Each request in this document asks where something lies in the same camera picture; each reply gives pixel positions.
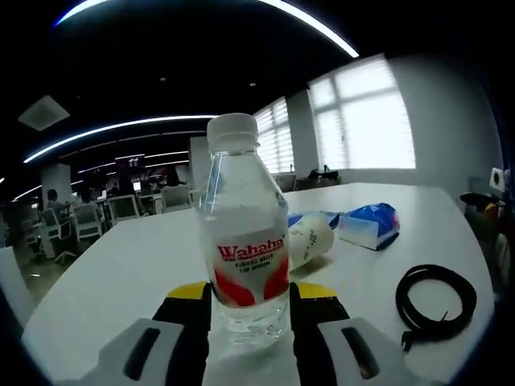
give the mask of ceiling vent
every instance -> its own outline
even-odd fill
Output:
[[[69,116],[70,114],[51,96],[45,95],[25,110],[25,113],[18,117],[18,121],[32,129],[42,131]]]

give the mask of window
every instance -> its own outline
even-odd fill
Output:
[[[294,171],[288,110],[284,98],[254,114],[259,133],[257,155],[270,173]]]
[[[410,120],[384,57],[315,80],[309,94],[320,166],[415,168]]]

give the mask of blue tissue package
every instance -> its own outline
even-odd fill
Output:
[[[395,209],[387,203],[365,205],[340,217],[340,239],[378,250],[391,244],[401,228]]]
[[[342,213],[332,211],[307,211],[304,213],[295,213],[293,215],[288,215],[288,228],[291,228],[291,226],[302,219],[303,216],[323,216],[328,222],[329,227],[334,230],[338,226],[338,220],[340,219],[341,214]]]

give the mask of bottle label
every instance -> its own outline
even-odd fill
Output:
[[[287,232],[277,228],[216,242],[216,296],[228,307],[248,307],[283,294],[289,285]]]

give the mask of white bottle cap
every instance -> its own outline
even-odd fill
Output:
[[[257,145],[258,124],[244,113],[220,115],[208,123],[208,143],[211,152],[252,149]]]

